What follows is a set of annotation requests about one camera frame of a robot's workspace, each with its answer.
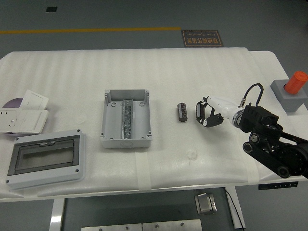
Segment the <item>metal plate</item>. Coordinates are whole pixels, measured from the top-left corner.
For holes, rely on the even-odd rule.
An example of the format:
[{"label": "metal plate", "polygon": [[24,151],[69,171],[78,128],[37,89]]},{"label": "metal plate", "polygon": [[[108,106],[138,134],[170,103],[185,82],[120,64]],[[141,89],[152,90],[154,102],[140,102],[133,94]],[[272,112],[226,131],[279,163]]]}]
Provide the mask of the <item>metal plate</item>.
[{"label": "metal plate", "polygon": [[177,220],[143,224],[143,231],[202,231],[200,220]]},{"label": "metal plate", "polygon": [[142,224],[84,227],[81,231],[142,231]]},{"label": "metal plate", "polygon": [[200,220],[177,220],[130,225],[85,227],[81,231],[202,231]]}]

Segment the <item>white foam padding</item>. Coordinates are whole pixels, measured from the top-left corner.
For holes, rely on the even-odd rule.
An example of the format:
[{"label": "white foam padding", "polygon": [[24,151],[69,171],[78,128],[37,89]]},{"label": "white foam padding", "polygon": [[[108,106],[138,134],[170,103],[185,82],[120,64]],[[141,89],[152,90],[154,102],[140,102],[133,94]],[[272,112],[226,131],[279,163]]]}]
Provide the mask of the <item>white foam padding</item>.
[{"label": "white foam padding", "polygon": [[[266,62],[280,65],[272,56]],[[284,131],[294,134],[270,89],[272,81],[280,78],[264,77],[246,48],[12,52],[0,60],[1,102],[22,96],[26,89],[40,92],[50,99],[43,133],[81,129],[87,136],[84,180],[28,189],[22,195],[30,199],[82,196],[138,190],[140,185],[148,188],[149,184],[160,189],[258,183],[266,167],[243,151],[249,134],[228,120],[217,127],[202,127],[195,120],[195,106],[208,95],[239,103],[246,90],[259,82],[264,86],[259,105],[278,115]],[[150,148],[102,147],[105,89],[149,90]],[[254,103],[258,93],[257,88],[251,90],[247,102]],[[181,102],[187,107],[185,123],[178,121],[177,104]],[[13,138],[0,135],[0,149],[0,197],[13,198],[16,192],[5,185]],[[141,167],[143,158],[136,163],[136,156],[142,153],[147,155],[148,167]]]}]

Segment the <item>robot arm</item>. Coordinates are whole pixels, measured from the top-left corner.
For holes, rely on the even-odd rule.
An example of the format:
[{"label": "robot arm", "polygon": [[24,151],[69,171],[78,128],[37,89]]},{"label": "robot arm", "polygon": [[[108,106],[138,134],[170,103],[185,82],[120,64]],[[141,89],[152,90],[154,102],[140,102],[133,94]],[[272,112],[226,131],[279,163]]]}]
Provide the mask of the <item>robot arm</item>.
[{"label": "robot arm", "polygon": [[[250,132],[249,141],[243,144],[244,151],[282,178],[302,175],[308,178],[308,141],[283,132],[277,124],[278,116],[257,105],[247,105],[243,109],[245,98],[237,106],[235,103],[218,97],[208,96],[196,106],[196,119],[204,127],[213,127],[229,121],[245,133]],[[205,108],[212,108],[210,117],[205,117]],[[281,142],[283,137],[296,144]]]}]

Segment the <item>gray plastic frame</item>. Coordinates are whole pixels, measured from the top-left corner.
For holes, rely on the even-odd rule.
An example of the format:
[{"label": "gray plastic frame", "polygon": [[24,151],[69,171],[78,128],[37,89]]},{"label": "gray plastic frame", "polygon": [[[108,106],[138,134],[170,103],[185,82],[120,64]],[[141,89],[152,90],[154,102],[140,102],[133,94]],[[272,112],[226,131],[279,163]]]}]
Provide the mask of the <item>gray plastic frame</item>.
[{"label": "gray plastic frame", "polygon": [[[71,163],[60,163],[54,166],[42,166],[36,168],[16,170],[18,166],[18,149],[34,144],[74,140],[73,161]],[[51,145],[48,151],[57,150],[57,145]],[[6,178],[6,184],[12,189],[23,189],[50,183],[81,180],[85,175],[85,136],[81,130],[61,131],[55,133],[25,136],[15,139],[11,163]]]},{"label": "gray plastic frame", "polygon": [[[105,148],[150,147],[150,94],[148,90],[105,90],[101,141]],[[124,106],[131,105],[130,139],[123,138]]]}]

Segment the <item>power outlet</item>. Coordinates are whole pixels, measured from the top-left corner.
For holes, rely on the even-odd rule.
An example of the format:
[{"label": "power outlet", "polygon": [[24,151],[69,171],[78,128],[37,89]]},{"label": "power outlet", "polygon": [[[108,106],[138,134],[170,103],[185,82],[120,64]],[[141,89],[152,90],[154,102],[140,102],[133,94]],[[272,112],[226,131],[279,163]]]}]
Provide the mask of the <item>power outlet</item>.
[{"label": "power outlet", "polygon": [[17,114],[15,110],[0,110],[0,131],[9,132],[15,127]]}]

